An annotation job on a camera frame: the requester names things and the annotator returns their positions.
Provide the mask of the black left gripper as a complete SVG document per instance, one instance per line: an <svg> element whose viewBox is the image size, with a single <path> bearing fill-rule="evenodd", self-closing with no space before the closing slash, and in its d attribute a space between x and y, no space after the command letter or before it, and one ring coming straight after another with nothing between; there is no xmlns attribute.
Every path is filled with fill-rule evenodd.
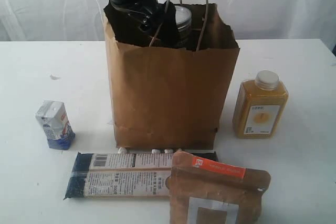
<svg viewBox="0 0 336 224"><path fill-rule="evenodd" d="M176 48L181 40L177 28L176 7L169 2L159 3L154 13L144 8L138 10L121 9L109 1L109 24L117 41L146 47L153 37L153 46Z"/></svg>

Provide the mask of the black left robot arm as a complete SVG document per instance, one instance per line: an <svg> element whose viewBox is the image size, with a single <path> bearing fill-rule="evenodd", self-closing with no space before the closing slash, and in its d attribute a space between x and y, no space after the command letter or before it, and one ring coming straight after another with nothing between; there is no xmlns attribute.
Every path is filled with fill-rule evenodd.
<svg viewBox="0 0 336 224"><path fill-rule="evenodd" d="M110 5L134 19L140 31L168 46L176 45L181 39L176 8L170 1L161 4L158 0L110 0Z"/></svg>

